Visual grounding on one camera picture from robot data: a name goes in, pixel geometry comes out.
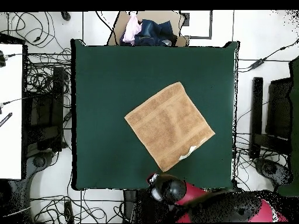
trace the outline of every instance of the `black border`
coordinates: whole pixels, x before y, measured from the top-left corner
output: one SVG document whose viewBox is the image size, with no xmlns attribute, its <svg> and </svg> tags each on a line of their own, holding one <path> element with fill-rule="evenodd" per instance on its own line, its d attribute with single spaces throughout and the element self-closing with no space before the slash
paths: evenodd
<svg viewBox="0 0 299 224">
<path fill-rule="evenodd" d="M 75 191 L 77 184 L 77 112 L 76 112 L 76 45 L 71 39 L 71 110 L 72 110 L 72 181 L 71 187 Z"/>
</svg>

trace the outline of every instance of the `pink cloth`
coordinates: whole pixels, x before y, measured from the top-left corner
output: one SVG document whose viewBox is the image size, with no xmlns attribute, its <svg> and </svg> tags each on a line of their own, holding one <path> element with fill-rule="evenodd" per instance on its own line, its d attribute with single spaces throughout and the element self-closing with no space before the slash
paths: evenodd
<svg viewBox="0 0 299 224">
<path fill-rule="evenodd" d="M 138 19 L 135 14 L 131 15 L 130 20 L 128 21 L 126 31 L 124 32 L 123 42 L 135 43 L 135 35 L 141 31 L 141 25 L 138 24 Z"/>
</svg>

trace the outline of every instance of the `tangled wires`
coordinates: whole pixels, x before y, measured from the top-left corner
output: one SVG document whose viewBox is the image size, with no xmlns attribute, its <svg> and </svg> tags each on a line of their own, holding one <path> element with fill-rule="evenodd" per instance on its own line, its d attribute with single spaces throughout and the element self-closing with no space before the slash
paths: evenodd
<svg viewBox="0 0 299 224">
<path fill-rule="evenodd" d="M 28 92 L 40 94 L 48 94 L 53 91 L 53 70 L 54 67 L 62 67 L 64 69 L 64 97 L 68 100 L 64 107 L 70 108 L 71 94 L 71 50 L 63 49 L 59 54 L 28 54 L 27 58 L 27 85 Z"/>
<path fill-rule="evenodd" d="M 88 207 L 88 204 L 86 203 L 86 200 L 84 199 L 84 203 L 86 207 L 78 204 L 78 202 L 75 202 L 72 200 L 69 196 L 55 196 L 60 197 L 59 199 L 51 199 L 54 197 L 43 197 L 43 198 L 35 198 L 31 199 L 31 201 L 37 201 L 37 200 L 49 200 L 50 202 L 41 209 L 39 213 L 37 213 L 34 218 L 34 223 L 51 223 L 51 224 L 68 224 L 70 221 L 74 221 L 75 224 L 80 224 L 82 221 L 88 217 L 91 217 L 95 223 L 100 223 L 99 220 L 104 219 L 104 223 L 109 223 L 112 219 L 115 217 L 120 217 L 126 221 L 129 221 L 124 214 L 122 213 L 122 206 L 124 205 L 124 201 L 120 203 L 119 206 L 114 206 L 113 210 L 115 215 L 112 216 L 109 220 L 107 218 L 106 212 L 99 207 Z M 67 201 L 71 201 L 74 205 L 80 207 L 80 213 L 76 213 L 73 216 L 71 216 L 70 211 L 64 208 L 64 204 Z M 95 212 L 100 211 L 103 213 L 101 217 L 95 216 Z M 45 215 L 45 217 L 48 216 L 48 219 L 44 220 L 42 219 L 42 215 Z"/>
<path fill-rule="evenodd" d="M 255 169 L 255 164 L 254 164 L 254 160 L 249 158 L 249 150 L 250 148 L 244 148 L 244 146 L 250 146 L 249 140 L 247 140 L 246 138 L 240 136 L 240 135 L 250 135 L 250 134 L 238 134 L 237 133 L 237 150 L 235 152 L 235 155 L 237 157 L 237 162 L 236 162 L 236 166 L 235 166 L 235 178 L 237 178 L 240 183 L 238 184 L 244 184 L 246 186 L 246 188 L 250 191 L 249 186 L 246 184 L 246 182 L 249 180 L 249 173 L 247 172 L 247 168 L 254 168 Z M 274 150 L 271 149 L 267 149 L 267 148 L 260 148 L 260 150 L 262 151 L 261 154 L 259 155 L 259 157 L 261 159 L 275 159 L 275 162 L 280 162 L 280 161 L 285 161 L 283 166 L 287 165 L 287 156 L 285 156 L 284 154 L 275 152 Z M 242 180 L 241 178 L 239 178 L 239 169 L 242 169 L 246 174 L 247 174 L 247 179 L 246 180 Z"/>
<path fill-rule="evenodd" d="M 53 18 L 49 14 L 49 12 L 44 12 L 46 20 L 47 20 L 47 28 L 44 28 L 42 22 L 32 13 L 23 12 L 22 14 L 18 14 L 17 12 L 14 12 L 14 14 L 15 14 L 14 17 L 11 19 L 11 29 L 9 29 L 9 26 L 8 26 L 8 29 L 0 31 L 0 33 L 8 32 L 8 34 L 11 35 L 12 32 L 15 32 L 19 37 L 24 39 L 30 45 L 38 47 L 38 48 L 44 48 L 45 46 L 47 46 L 50 42 L 52 42 L 55 39 L 57 44 L 60 46 L 60 48 L 63 49 L 62 46 L 59 44 L 58 40 L 56 39 Z M 36 28 L 28 31 L 26 34 L 23 34 L 23 33 L 21 34 L 20 31 L 22 31 L 26 28 L 26 22 L 23 19 L 24 15 L 31 16 L 33 18 L 33 20 L 35 20 L 38 23 L 39 27 L 36 27 Z M 17 24 L 16 24 L 16 29 L 13 29 L 12 23 L 15 18 L 17 18 L 18 20 L 17 20 Z M 53 34 L 50 34 L 49 18 L 51 19 L 51 23 L 52 23 Z M 36 32 L 34 32 L 36 30 L 37 30 L 38 36 L 37 37 L 35 36 L 34 40 L 30 41 L 28 39 L 28 35 L 29 34 L 32 35 L 33 33 L 36 33 Z"/>
</svg>

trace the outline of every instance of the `black cable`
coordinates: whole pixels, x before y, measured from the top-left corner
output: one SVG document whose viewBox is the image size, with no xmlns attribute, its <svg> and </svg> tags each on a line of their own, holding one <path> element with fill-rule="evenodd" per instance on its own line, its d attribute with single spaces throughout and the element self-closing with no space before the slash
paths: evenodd
<svg viewBox="0 0 299 224">
<path fill-rule="evenodd" d="M 50 165 L 49 167 L 51 167 L 51 166 L 54 166 L 54 165 L 57 163 L 57 161 L 58 161 L 58 158 L 59 158 L 59 154 L 60 154 L 60 152 L 57 154 L 56 162 L 55 162 L 55 163 L 53 163 L 52 165 Z"/>
<path fill-rule="evenodd" d="M 53 18 L 52 18 L 52 16 L 50 15 L 49 12 L 45 12 L 45 16 L 46 16 L 46 18 L 47 18 L 47 25 L 48 25 L 48 28 L 47 28 L 47 29 L 48 29 L 48 32 L 46 32 L 46 31 L 44 30 L 44 27 L 43 27 L 43 24 L 41 23 L 41 21 L 40 21 L 35 15 L 33 15 L 32 13 L 24 12 L 24 13 L 22 13 L 20 16 L 19 16 L 16 12 L 14 12 L 14 13 L 15 13 L 15 16 L 12 18 L 11 23 L 13 22 L 13 20 L 14 20 L 14 18 L 15 18 L 16 16 L 17 16 L 19 19 L 18 19 L 18 22 L 17 22 L 16 29 L 15 29 L 15 30 L 10 30 L 10 32 L 16 32 L 16 34 L 17 34 L 18 36 L 20 36 L 22 39 L 24 39 L 26 42 L 28 42 L 29 44 L 31 44 L 31 45 L 33 45 L 33 46 L 36 46 L 36 47 L 38 47 L 38 48 L 44 48 L 44 47 L 47 46 L 50 42 L 52 42 L 53 39 L 55 39 L 56 42 L 57 42 L 57 44 L 60 46 L 60 48 L 63 49 L 62 46 L 60 45 L 60 43 L 58 42 L 58 40 L 56 39 L 56 36 L 55 36 L 55 27 L 54 27 Z M 27 14 L 27 15 L 30 15 L 30 16 L 34 17 L 34 18 L 40 23 L 41 28 L 40 28 L 40 27 L 37 27 L 37 28 L 35 28 L 35 29 L 32 29 L 31 31 L 27 32 L 27 33 L 25 34 L 25 36 L 22 36 L 20 33 L 18 33 L 18 31 L 21 31 L 21 30 L 23 30 L 23 29 L 26 27 L 26 23 L 25 23 L 25 21 L 22 19 L 22 16 L 23 16 L 24 14 Z M 52 22 L 52 26 L 53 26 L 54 35 L 50 34 L 50 22 L 49 22 L 49 19 L 48 19 L 48 15 L 49 15 L 50 18 L 51 18 L 51 22 Z M 18 29 L 20 21 L 23 22 L 24 27 Z M 46 38 L 44 38 L 41 42 L 39 42 L 39 43 L 37 43 L 37 44 L 34 44 L 34 42 L 30 42 L 30 41 L 26 38 L 31 32 L 33 32 L 33 31 L 35 31 L 35 30 L 40 30 L 40 35 L 35 39 L 34 42 L 39 41 L 40 38 L 41 38 L 41 35 L 42 35 L 43 33 L 46 34 Z M 47 40 L 47 38 L 48 38 L 49 36 L 52 37 L 52 38 L 50 39 L 50 41 L 48 41 L 45 45 L 41 46 L 41 44 L 43 44 L 43 43 L 46 42 L 46 40 Z"/>
<path fill-rule="evenodd" d="M 270 56 L 272 56 L 274 53 L 277 53 L 278 51 L 282 51 L 282 50 L 284 50 L 286 48 L 289 48 L 289 47 L 291 47 L 291 46 L 293 46 L 293 45 L 295 45 L 297 43 L 299 43 L 299 38 L 293 44 L 287 45 L 286 47 L 281 47 L 278 50 L 276 50 L 273 53 L 271 53 L 270 55 L 268 55 L 267 57 L 258 59 L 257 61 L 255 61 L 253 64 L 251 64 L 247 68 L 240 68 L 240 69 L 248 69 L 247 71 L 238 71 L 238 72 L 244 73 L 244 72 L 248 72 L 248 71 L 251 71 L 253 69 L 256 69 L 257 67 L 260 67 L 266 61 L 266 59 L 269 58 Z"/>
<path fill-rule="evenodd" d="M 65 130 L 65 128 L 64 128 L 64 130 Z M 64 142 L 67 144 L 67 146 L 68 146 L 68 143 L 66 142 L 66 140 L 65 140 L 65 138 L 64 138 L 64 135 L 63 135 L 63 139 L 64 139 Z M 72 151 L 72 149 L 68 146 L 68 148 Z"/>
<path fill-rule="evenodd" d="M 96 15 L 98 16 L 98 18 L 110 29 L 110 31 L 114 34 L 114 39 L 115 39 L 115 43 L 117 46 L 119 46 L 117 40 L 116 40 L 116 35 L 115 35 L 115 32 L 114 32 L 114 29 L 111 29 L 111 27 L 109 27 L 109 25 L 104 22 L 104 20 L 99 16 L 98 12 L 96 11 Z"/>
</svg>

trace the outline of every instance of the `cable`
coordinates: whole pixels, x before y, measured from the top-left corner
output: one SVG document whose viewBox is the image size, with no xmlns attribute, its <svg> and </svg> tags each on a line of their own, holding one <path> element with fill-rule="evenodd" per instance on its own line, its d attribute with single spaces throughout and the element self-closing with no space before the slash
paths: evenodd
<svg viewBox="0 0 299 224">
<path fill-rule="evenodd" d="M 53 18 L 52 18 L 52 16 L 50 15 L 49 12 L 45 12 L 45 16 L 46 16 L 46 19 L 47 19 L 47 25 L 48 25 L 48 28 L 47 28 L 47 29 L 48 29 L 48 32 L 44 31 L 43 24 L 41 23 L 41 21 L 40 21 L 37 17 L 35 17 L 35 15 L 33 15 L 33 14 L 29 13 L 29 12 L 24 12 L 24 13 L 22 13 L 22 14 L 19 16 L 16 12 L 14 12 L 14 13 L 15 13 L 15 16 L 14 16 L 14 17 L 12 18 L 12 20 L 11 20 L 11 25 L 12 25 L 12 22 L 13 22 L 13 20 L 14 20 L 14 18 L 15 18 L 16 16 L 17 16 L 19 19 L 18 19 L 18 22 L 17 22 L 16 29 L 15 29 L 15 30 L 12 30 L 12 28 L 11 28 L 11 30 L 9 30 L 10 32 L 16 32 L 16 34 L 17 34 L 18 36 L 20 36 L 22 39 L 24 39 L 26 42 L 28 42 L 29 44 L 31 44 L 31 45 L 33 45 L 33 46 L 36 46 L 36 47 L 38 47 L 38 48 L 44 48 L 44 47 L 47 46 L 50 42 L 52 42 L 52 40 L 55 39 L 56 42 L 57 42 L 57 44 L 60 46 L 60 48 L 63 49 L 62 46 L 60 45 L 60 43 L 58 42 L 58 40 L 56 39 L 56 36 L 55 36 L 55 27 L 54 27 Z M 35 28 L 35 29 L 32 29 L 31 31 L 27 32 L 27 33 L 25 34 L 25 36 L 22 36 L 18 31 L 21 31 L 21 30 L 25 29 L 25 27 L 26 27 L 26 23 L 25 23 L 25 21 L 22 19 L 22 16 L 23 16 L 24 14 L 27 14 L 27 15 L 30 15 L 30 16 L 34 17 L 34 18 L 39 22 L 39 24 L 40 24 L 41 27 L 37 27 L 37 28 Z M 52 22 L 52 26 L 53 26 L 54 35 L 50 34 L 50 22 L 49 22 L 49 19 L 48 19 L 48 15 L 49 15 L 50 18 L 51 18 L 51 22 Z M 19 24 L 20 24 L 20 21 L 23 22 L 23 24 L 24 24 L 24 26 L 23 26 L 22 28 L 18 28 L 18 27 L 19 27 Z M 33 32 L 33 31 L 35 31 L 35 30 L 40 30 L 40 35 L 39 35 L 33 42 L 30 42 L 26 37 L 27 37 L 31 32 Z M 44 38 L 41 42 L 35 44 L 35 42 L 37 42 L 37 41 L 39 41 L 39 40 L 41 39 L 41 35 L 42 35 L 42 34 L 46 34 L 46 38 Z M 45 45 L 42 45 L 43 43 L 46 42 L 46 40 L 47 40 L 47 38 L 48 38 L 49 36 L 52 37 L 52 38 L 50 39 L 50 41 L 48 41 Z"/>
<path fill-rule="evenodd" d="M 111 27 L 109 27 L 109 25 L 106 23 L 106 22 L 104 22 L 104 20 L 99 16 L 99 14 L 98 14 L 98 12 L 96 11 L 96 15 L 98 16 L 98 18 L 110 29 L 110 31 L 114 34 L 114 40 L 115 40 L 115 43 L 116 43 L 116 45 L 117 46 L 119 46 L 119 44 L 118 44 L 118 42 L 117 42 L 117 40 L 116 40 L 116 35 L 115 35 L 115 32 L 114 32 L 114 28 L 113 29 L 111 29 Z"/>
<path fill-rule="evenodd" d="M 264 58 L 260 58 L 259 60 L 255 61 L 253 64 L 251 64 L 250 66 L 248 66 L 247 68 L 240 68 L 240 69 L 248 69 L 247 71 L 238 71 L 238 72 L 248 72 L 248 71 L 251 71 L 253 69 L 256 69 L 257 67 L 260 67 L 264 61 L 269 58 L 270 56 L 272 56 L 274 53 L 278 52 L 278 51 L 282 51 L 286 48 L 289 48 L 295 44 L 299 43 L 299 38 L 293 43 L 293 44 L 290 44 L 290 45 L 287 45 L 286 47 L 281 47 L 279 48 L 278 50 L 276 50 L 275 52 L 271 53 L 270 55 L 268 55 L 267 57 L 264 57 Z"/>
<path fill-rule="evenodd" d="M 26 208 L 26 209 L 22 209 L 21 211 L 17 211 L 17 212 L 15 212 L 15 213 L 11 213 L 11 214 L 9 214 L 9 215 L 3 216 L 3 217 L 16 215 L 16 214 L 21 213 L 21 212 L 23 212 L 23 211 L 27 211 L 27 210 L 30 209 L 31 207 L 32 207 L 32 206 L 30 206 L 30 207 L 28 207 L 28 208 Z"/>
<path fill-rule="evenodd" d="M 65 130 L 65 128 L 64 128 Z M 65 138 L 64 138 L 64 135 L 63 135 L 63 139 L 64 139 L 64 142 L 68 145 L 68 143 L 66 142 Z M 68 148 L 72 151 L 72 149 L 68 146 Z"/>
</svg>

